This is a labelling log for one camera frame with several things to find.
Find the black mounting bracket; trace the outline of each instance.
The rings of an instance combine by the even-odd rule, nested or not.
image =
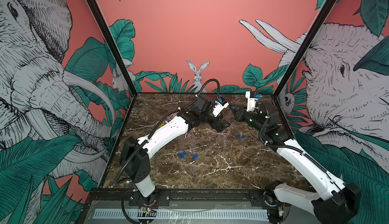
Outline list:
[[[157,206],[169,206],[170,201],[170,190],[168,189],[158,189],[157,191],[157,202],[153,207]],[[126,196],[126,199],[129,198],[129,206],[143,206],[143,196],[139,191],[132,192],[131,195]]]

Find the rabbit illustration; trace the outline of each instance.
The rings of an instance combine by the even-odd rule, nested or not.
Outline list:
[[[194,80],[193,80],[194,87],[193,88],[195,88],[194,92],[198,92],[198,91],[200,91],[201,87],[203,86],[201,84],[201,81],[203,80],[203,77],[201,76],[201,71],[204,70],[207,66],[209,66],[209,61],[202,63],[200,66],[200,69],[198,71],[197,71],[195,64],[193,64],[190,61],[186,61],[186,62],[188,63],[189,69],[194,71]]]

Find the marble tabletop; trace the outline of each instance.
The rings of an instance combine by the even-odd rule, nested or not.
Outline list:
[[[222,95],[230,104],[246,105],[244,95]],[[212,99],[215,95],[205,94]],[[113,181],[121,166],[118,163],[124,141],[133,136],[147,135],[168,112],[183,107],[194,99],[185,94],[140,94],[135,100],[129,121],[119,146],[108,168],[103,188],[114,188]],[[263,96],[262,100],[271,100]],[[151,179],[158,188],[190,189],[254,189],[264,188],[275,180],[308,191],[314,191],[309,182],[284,158],[256,139],[258,131],[246,123],[229,119],[231,126],[218,133],[208,124],[202,124],[185,134],[184,158],[178,156],[178,139],[172,140],[150,160]],[[131,188],[127,183],[115,188]]]

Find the test tube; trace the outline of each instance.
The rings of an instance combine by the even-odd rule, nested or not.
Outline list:
[[[229,119],[231,118],[231,116],[232,116],[232,111],[230,110],[230,111],[228,112],[227,116],[224,118],[224,120],[229,120]],[[226,142],[226,139],[227,139],[228,135],[230,134],[231,129],[232,129],[232,125],[230,125],[230,126],[228,127],[227,133],[224,135],[223,142]]]
[[[196,159],[197,158],[197,153],[196,153],[196,145],[195,145],[195,135],[192,133],[192,159]]]
[[[232,111],[229,110],[228,114],[224,115],[223,119],[228,121],[231,118],[231,116],[232,116]],[[228,130],[227,130],[228,133],[226,135],[228,135],[231,132],[231,128],[232,128],[232,126],[228,127]],[[219,141],[221,135],[222,135],[222,132],[220,132],[219,135],[217,136],[216,142]]]
[[[181,158],[184,158],[186,155],[185,151],[185,136],[184,135],[179,135],[177,137],[178,140],[178,156]]]

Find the wallpaper mural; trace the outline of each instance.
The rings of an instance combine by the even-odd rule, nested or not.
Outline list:
[[[95,22],[84,0],[75,3]],[[74,48],[74,19],[66,0],[0,0],[1,224],[74,222],[131,103],[123,83],[106,80],[123,76],[104,43],[89,37]],[[128,38],[131,24],[112,30],[129,27]]]
[[[361,188],[352,223],[389,223],[389,0],[348,1],[335,5],[279,100],[300,145]]]

